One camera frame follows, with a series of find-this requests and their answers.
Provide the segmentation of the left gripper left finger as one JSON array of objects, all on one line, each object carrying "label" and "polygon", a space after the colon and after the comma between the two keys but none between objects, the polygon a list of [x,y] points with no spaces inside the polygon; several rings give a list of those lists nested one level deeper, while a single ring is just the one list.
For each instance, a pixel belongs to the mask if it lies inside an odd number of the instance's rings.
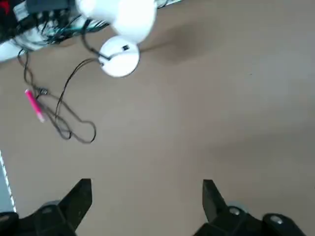
[{"label": "left gripper left finger", "polygon": [[60,200],[43,204],[29,216],[12,211],[0,214],[2,236],[75,236],[92,206],[92,180],[80,179]]}]

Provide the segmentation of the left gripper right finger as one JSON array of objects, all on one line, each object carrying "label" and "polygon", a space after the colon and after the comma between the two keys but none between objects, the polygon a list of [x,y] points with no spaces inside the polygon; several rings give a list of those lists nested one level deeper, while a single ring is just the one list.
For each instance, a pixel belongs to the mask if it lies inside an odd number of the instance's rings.
[{"label": "left gripper right finger", "polygon": [[289,217],[267,213],[257,219],[237,206],[228,206],[211,179],[202,183],[202,206],[207,222],[195,236],[304,236]]}]

